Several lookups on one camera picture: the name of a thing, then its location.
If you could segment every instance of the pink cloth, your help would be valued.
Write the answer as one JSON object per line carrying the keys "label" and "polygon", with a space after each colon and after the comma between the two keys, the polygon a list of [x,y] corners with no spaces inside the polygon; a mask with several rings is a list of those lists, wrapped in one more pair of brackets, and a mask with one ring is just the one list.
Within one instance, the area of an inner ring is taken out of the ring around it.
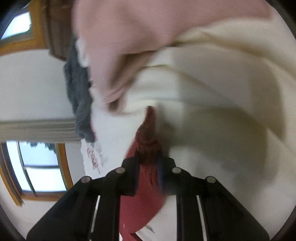
{"label": "pink cloth", "polygon": [[110,104],[179,34],[229,17],[268,17],[268,9],[265,0],[77,0],[73,28],[86,42],[91,80]]}

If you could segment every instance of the window frame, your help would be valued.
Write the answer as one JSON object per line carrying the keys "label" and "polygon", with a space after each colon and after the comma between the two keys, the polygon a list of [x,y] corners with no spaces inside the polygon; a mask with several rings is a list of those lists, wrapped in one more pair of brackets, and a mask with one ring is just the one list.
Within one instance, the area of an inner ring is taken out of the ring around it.
{"label": "window frame", "polygon": [[7,44],[4,43],[4,45],[0,47],[0,56],[25,50],[47,49],[41,18],[41,1],[32,0],[26,8],[31,16],[32,37],[20,39],[15,42],[8,42]]}
{"label": "window frame", "polygon": [[[56,144],[56,149],[57,149],[57,159],[59,163],[59,169],[61,171],[66,190],[69,190],[71,187],[73,187],[73,182],[72,182],[72,178],[71,178],[71,174],[68,166],[65,144],[63,143]],[[0,176],[2,177],[2,180],[11,198],[13,199],[13,201],[17,206],[21,206],[23,203],[23,200],[57,201],[66,193],[65,191],[33,192],[34,189],[32,189],[32,191],[23,191],[14,173],[6,143],[0,144]]]}

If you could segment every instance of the white wall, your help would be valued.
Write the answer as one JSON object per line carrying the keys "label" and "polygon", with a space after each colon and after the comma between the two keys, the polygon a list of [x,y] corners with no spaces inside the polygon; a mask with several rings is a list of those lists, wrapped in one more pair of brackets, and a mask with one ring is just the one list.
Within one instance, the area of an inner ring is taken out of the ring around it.
{"label": "white wall", "polygon": [[0,57],[0,121],[72,118],[64,64],[48,50]]}
{"label": "white wall", "polygon": [[[0,121],[73,118],[67,99],[64,62],[33,50],[0,57]],[[66,144],[71,177],[84,176],[80,142]],[[0,204],[24,237],[55,202],[25,200],[15,205],[0,178]]]}

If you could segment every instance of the beige curtain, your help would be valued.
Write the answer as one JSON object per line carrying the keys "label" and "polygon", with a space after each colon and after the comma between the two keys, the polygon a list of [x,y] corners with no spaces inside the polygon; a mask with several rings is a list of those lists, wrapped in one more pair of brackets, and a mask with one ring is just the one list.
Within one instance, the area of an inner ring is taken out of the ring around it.
{"label": "beige curtain", "polygon": [[38,120],[0,122],[0,142],[66,142],[79,140],[75,120]]}

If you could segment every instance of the curtain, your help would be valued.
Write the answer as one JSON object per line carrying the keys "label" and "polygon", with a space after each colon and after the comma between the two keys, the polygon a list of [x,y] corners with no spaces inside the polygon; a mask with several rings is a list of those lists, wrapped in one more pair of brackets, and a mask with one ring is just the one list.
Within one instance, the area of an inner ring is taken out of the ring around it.
{"label": "curtain", "polygon": [[0,142],[67,142],[79,140],[75,120],[37,120],[0,122]]}

